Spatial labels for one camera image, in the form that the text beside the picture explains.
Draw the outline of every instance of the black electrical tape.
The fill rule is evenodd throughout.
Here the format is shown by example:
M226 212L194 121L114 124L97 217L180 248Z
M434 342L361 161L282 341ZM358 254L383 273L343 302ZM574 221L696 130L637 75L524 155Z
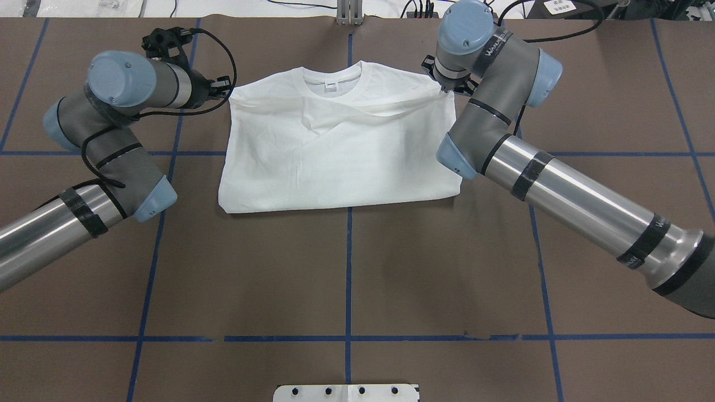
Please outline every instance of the black electrical tape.
M478 100L471 98L469 99L469 103L475 104L479 106L480 108L486 110L487 112L491 113L494 115L494 117L497 117L499 120L502 122L505 122L507 126L511 126L511 119L508 118L507 116L504 115L504 113L499 112L497 109L494 109L493 107L489 106L488 104Z
M499 141L494 145L491 151L489 151L489 155L487 155L487 158L484 160L484 163L482 164L482 168L479 170L479 173L482 174L482 176L486 176L487 172L487 166L489 166L489 162L491 162L492 158L494 157L494 154L496 153L496 150L501 147L501 145L509 138L511 137L511 134L504 134L504 137L501 137Z
M551 162L553 156L548 152L539 151L534 155L534 157L529 161L529 163L524 167L521 175L514 183L511 188L511 194L517 197L519 201L524 201L526 198L526 193L531 189L531 186L538 179L539 175L543 171L543 168Z
M115 160L116 158L121 157L122 155L126 154L129 151L132 151L136 148L141 148L141 147L142 147L142 145L138 142L135 142L134 144L131 144L131 145L127 145L126 147L121 148L119 151L113 152L112 154L110 154L110 156L105 157L104 159L100 160L99 162L94 164L94 166L97 169L101 169L102 166L105 166L107 163L110 163L111 161Z
M686 260L683 266L662 285L653 289L653 291L661 296L667 296L678 290L703 265L708 256L710 256L714 245L715 237L703 234L700 244L698 244L698 247L695 247L693 254L688 257L688 260Z
M489 66L492 65L494 60L496 60L496 57L501 52L501 49L503 49L506 41L511 38L511 34L511 31L501 26L497 26L494 29L494 34L492 34L491 38L489 38L487 43L484 45L482 52L479 54L479 57L477 57L477 60L472 66L472 73L474 75L479 78L484 76L484 73L487 71Z
M99 215L92 212L92 209L73 188L68 188L61 192L59 199L64 202L84 228L87 229L87 232L95 239L109 231Z
M641 236L638 237L638 240L616 260L635 270L646 262L646 257L658 247L663 237L666 237L668 229L670 229L670 222L658 214L653 214L653 219L641 233Z

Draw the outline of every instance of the silver metal arm tube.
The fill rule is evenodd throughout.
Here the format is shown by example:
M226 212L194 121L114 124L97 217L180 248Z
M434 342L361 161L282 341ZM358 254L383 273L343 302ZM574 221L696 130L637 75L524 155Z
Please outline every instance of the silver metal arm tube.
M92 239L85 225L88 225L86 220L94 217L80 215L85 223L77 217L77 214L87 211L82 211L82 203L105 227L122 220L114 203L100 186L83 187L76 194L80 201L75 198L72 203L68 195L65 197L68 201L58 199L50 202L0 229L0 292Z
M479 0L452 5L438 31L436 57L423 67L446 90L471 94L437 159L466 179L477 174L506 188L646 277L659 295L715 318L715 239L683 230L508 134L524 105L536 107L561 64L509 30L494 26ZM470 90L469 76L481 78Z

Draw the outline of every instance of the metal bracket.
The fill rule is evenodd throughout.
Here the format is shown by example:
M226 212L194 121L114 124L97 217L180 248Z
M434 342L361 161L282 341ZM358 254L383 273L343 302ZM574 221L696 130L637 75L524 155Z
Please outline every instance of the metal bracket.
M363 0L337 0L338 25L363 24Z
M419 402L416 384L280 386L273 402Z

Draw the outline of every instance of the light blue joint cap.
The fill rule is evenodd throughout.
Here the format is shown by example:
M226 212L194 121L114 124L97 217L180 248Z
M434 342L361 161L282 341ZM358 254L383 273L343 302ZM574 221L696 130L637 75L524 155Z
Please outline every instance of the light blue joint cap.
M462 152L459 152L449 134L444 137L437 149L437 161L467 180L477 177L477 171L467 162Z
M146 222L154 215L171 207L177 201L177 198L177 192L174 191L167 177L163 176L134 213L134 219L140 223Z
M526 104L531 107L537 107L551 93L551 90L556 86L558 79L561 78L563 66L561 63L549 56L542 49L538 50L538 67L536 67L536 77L534 85L531 87L531 93Z
M481 0L461 0L445 12L437 40L442 49L462 56L478 51L494 33L494 19Z
M62 99L55 102L55 104L49 108L47 113L45 113L44 117L42 117L42 125L44 126L47 135L57 144L60 144L64 149L67 149L68 151L79 151L79 148L67 139L64 132L62 132L62 127L59 125L59 115L57 114L57 110L61 101Z
M110 50L92 59L87 81L92 92L104 103L132 107L154 93L157 73L146 57Z

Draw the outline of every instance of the white mounting plate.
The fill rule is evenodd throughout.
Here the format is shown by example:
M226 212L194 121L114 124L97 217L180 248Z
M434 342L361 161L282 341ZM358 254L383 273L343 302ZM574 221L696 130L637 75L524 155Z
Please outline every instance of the white mounting plate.
M412 384L280 386L273 402L419 402L419 389Z

